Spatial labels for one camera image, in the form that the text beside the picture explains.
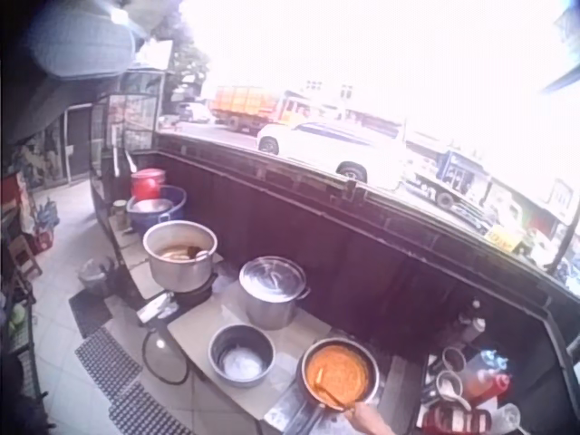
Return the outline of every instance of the floor mat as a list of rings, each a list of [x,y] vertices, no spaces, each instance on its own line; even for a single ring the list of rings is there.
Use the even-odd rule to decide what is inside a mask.
[[[104,328],[100,328],[74,351],[109,400],[116,398],[141,371],[141,367]]]
[[[82,338],[87,338],[112,319],[105,301],[86,289],[70,298],[69,304]]]
[[[192,435],[138,382],[113,401],[109,418],[123,435]]]

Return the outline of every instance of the wok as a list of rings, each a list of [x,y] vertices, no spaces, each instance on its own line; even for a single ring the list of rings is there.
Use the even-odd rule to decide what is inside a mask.
[[[308,381],[306,379],[306,368],[308,367],[308,364],[312,360],[312,357],[317,352],[321,351],[324,347],[331,345],[342,346],[358,354],[366,364],[369,379],[366,385],[366,389],[356,399],[356,401],[363,402],[370,401],[375,396],[377,390],[379,389],[379,367],[375,359],[364,347],[346,338],[326,338],[319,342],[316,342],[306,350],[300,363],[298,363],[298,369],[296,371],[296,381],[300,385],[304,393],[304,396],[306,397],[306,403],[303,405],[300,411],[294,416],[294,418],[288,423],[285,435],[290,434],[304,435],[310,433],[314,425],[324,416],[326,412],[336,413],[345,411],[344,408],[338,405],[332,405],[321,401],[318,398],[318,394],[316,394],[316,392],[313,391],[313,389],[308,384]],[[312,411],[312,414],[308,417],[306,423],[304,423],[301,427],[294,428],[295,421],[301,415],[302,410],[307,409],[307,407],[305,406],[307,403],[312,403],[315,405],[314,411]]]

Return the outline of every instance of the soup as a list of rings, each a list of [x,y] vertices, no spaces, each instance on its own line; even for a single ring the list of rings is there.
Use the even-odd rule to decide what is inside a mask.
[[[167,258],[168,260],[192,260],[201,251],[202,249],[197,246],[175,245],[166,247],[165,249],[159,251],[158,256],[161,258]]]
[[[342,403],[354,403],[366,391],[369,373],[364,359],[358,353],[344,346],[330,345],[312,356],[306,367],[306,381],[320,401],[331,406],[341,406],[324,390]]]

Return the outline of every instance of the tiled floor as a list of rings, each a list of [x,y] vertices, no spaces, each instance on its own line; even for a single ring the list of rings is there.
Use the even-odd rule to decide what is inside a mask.
[[[94,216],[88,182],[37,194],[37,204],[43,204],[47,196],[56,201],[61,223],[55,229],[53,247],[37,257],[43,274],[32,279],[38,301],[34,306],[36,363],[41,388],[49,392],[44,404],[50,420],[58,425],[54,434],[118,434],[109,420],[109,400],[74,354],[82,338],[68,304],[68,299],[82,290],[77,270],[92,257],[114,257],[112,246]],[[137,326],[136,314],[117,296],[106,303],[113,315],[107,329],[143,365],[141,345],[146,330]],[[168,371],[182,363],[167,348],[150,358],[156,367]],[[197,435],[256,433],[251,418],[193,374],[184,384],[171,386],[143,368],[139,381]]]

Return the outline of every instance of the blue tub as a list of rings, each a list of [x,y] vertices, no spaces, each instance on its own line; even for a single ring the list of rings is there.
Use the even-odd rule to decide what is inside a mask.
[[[183,206],[185,206],[185,201],[188,198],[188,194],[184,189],[176,186],[161,186],[159,197],[170,200],[173,203],[173,208],[156,213],[132,213],[130,210],[135,203],[135,197],[131,197],[127,202],[127,215],[129,216],[130,224],[141,237],[145,236],[147,230],[159,222],[184,218],[185,211]]]

